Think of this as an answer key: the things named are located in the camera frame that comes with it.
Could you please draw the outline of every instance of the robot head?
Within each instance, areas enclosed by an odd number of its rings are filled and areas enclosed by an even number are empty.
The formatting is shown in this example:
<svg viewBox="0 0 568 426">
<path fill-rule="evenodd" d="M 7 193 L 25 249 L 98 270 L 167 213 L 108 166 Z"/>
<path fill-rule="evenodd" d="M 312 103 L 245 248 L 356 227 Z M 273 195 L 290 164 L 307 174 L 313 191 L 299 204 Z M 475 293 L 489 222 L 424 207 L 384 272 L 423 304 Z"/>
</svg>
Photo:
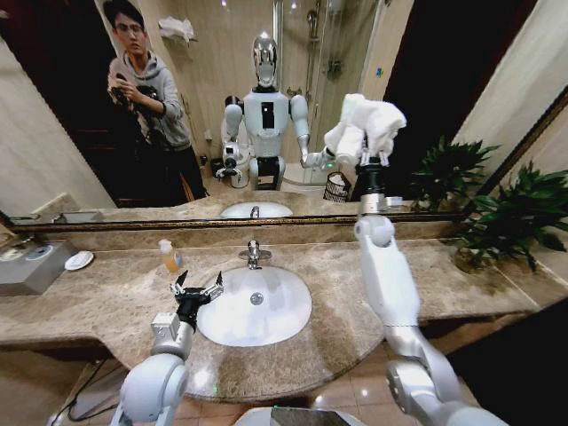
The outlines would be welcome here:
<svg viewBox="0 0 568 426">
<path fill-rule="evenodd" d="M 276 73 L 276 42 L 263 31 L 252 44 L 252 57 L 255 63 L 256 79 L 262 87 L 274 85 Z"/>
</svg>

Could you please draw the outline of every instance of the door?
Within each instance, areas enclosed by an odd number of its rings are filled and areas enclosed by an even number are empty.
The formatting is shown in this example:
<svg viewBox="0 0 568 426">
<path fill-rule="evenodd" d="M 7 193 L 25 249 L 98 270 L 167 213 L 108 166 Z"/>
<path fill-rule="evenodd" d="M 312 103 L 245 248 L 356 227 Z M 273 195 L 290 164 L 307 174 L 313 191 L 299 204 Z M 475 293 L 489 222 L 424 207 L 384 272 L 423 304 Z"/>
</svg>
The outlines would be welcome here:
<svg viewBox="0 0 568 426">
<path fill-rule="evenodd" d="M 136 123 L 107 94 L 116 55 L 94 2 L 0 0 L 0 10 L 0 35 L 116 205 L 153 205 L 132 159 Z"/>
<path fill-rule="evenodd" d="M 535 4 L 414 1 L 383 98 L 408 120 L 390 157 L 387 194 L 411 197 L 412 172 L 441 136 L 454 138 Z"/>
</svg>

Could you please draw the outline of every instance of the green plant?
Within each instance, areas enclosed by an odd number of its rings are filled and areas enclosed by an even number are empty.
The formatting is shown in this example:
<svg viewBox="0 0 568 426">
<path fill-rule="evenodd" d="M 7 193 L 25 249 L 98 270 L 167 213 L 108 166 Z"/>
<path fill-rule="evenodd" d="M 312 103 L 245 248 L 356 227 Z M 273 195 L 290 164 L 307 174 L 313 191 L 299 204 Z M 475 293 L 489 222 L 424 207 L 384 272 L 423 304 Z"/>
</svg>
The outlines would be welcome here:
<svg viewBox="0 0 568 426">
<path fill-rule="evenodd" d="M 461 235 L 466 248 L 500 256 L 525 256 L 534 271 L 536 261 L 529 251 L 531 241 L 557 251 L 566 251 L 556 235 L 545 230 L 553 226 L 568 232 L 568 170 L 541 174 L 533 162 L 518 172 L 514 185 L 499 186 L 499 196 L 478 195 L 474 198 L 476 215 L 469 219 Z"/>
<path fill-rule="evenodd" d="M 481 170 L 488 154 L 497 146 L 482 148 L 483 141 L 452 144 L 443 136 L 437 145 L 428 150 L 422 159 L 422 167 L 413 173 L 411 190 L 414 193 L 414 208 L 427 204 L 426 210 L 438 211 L 442 201 L 456 195 L 468 197 L 468 190 L 481 183 Z"/>
</svg>

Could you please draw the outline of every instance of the gray hoodie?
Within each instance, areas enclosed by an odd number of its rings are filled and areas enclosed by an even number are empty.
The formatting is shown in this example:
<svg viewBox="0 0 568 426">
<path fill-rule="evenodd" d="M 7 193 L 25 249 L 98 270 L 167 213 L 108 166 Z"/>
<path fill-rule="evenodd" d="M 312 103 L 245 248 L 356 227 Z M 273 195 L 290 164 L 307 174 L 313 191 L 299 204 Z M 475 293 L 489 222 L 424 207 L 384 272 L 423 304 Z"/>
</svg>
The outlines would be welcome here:
<svg viewBox="0 0 568 426">
<path fill-rule="evenodd" d="M 150 119 L 151 125 L 164 134 L 174 151 L 182 151 L 189 148 L 191 141 L 189 131 L 182 120 L 184 108 L 179 104 L 178 88 L 166 64 L 153 52 L 148 51 L 148 54 L 150 58 L 142 75 L 137 74 L 126 52 L 121 58 L 115 58 L 110 63 L 110 75 L 114 76 L 114 71 L 126 66 L 137 86 L 145 85 L 155 88 L 158 100 L 164 105 L 164 113 L 153 116 Z"/>
</svg>

